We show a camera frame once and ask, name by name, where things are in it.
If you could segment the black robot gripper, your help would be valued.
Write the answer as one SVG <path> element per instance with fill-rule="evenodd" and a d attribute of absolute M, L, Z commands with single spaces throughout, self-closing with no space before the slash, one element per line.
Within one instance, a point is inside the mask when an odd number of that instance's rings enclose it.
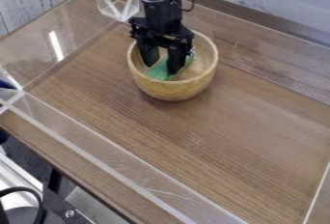
<path fill-rule="evenodd" d="M 196 33 L 182 24 L 154 28 L 146 17 L 134 17 L 130 36 L 135 39 L 145 65 L 152 68 L 161 59 L 160 48 L 168 49 L 168 74 L 176 75 L 185 67 L 186 56 L 193 53 Z"/>

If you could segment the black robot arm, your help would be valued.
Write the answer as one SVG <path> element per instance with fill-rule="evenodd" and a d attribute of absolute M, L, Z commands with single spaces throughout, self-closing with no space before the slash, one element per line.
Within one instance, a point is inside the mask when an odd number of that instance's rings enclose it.
<path fill-rule="evenodd" d="M 194 32 L 182 23 L 184 13 L 193 8 L 182 7 L 182 0 L 141 0 L 144 17 L 133 17 L 130 35 L 137 41 L 144 63 L 153 67 L 161 56 L 160 48 L 168 50 L 166 71 L 176 75 L 186 66 L 193 53 Z"/>

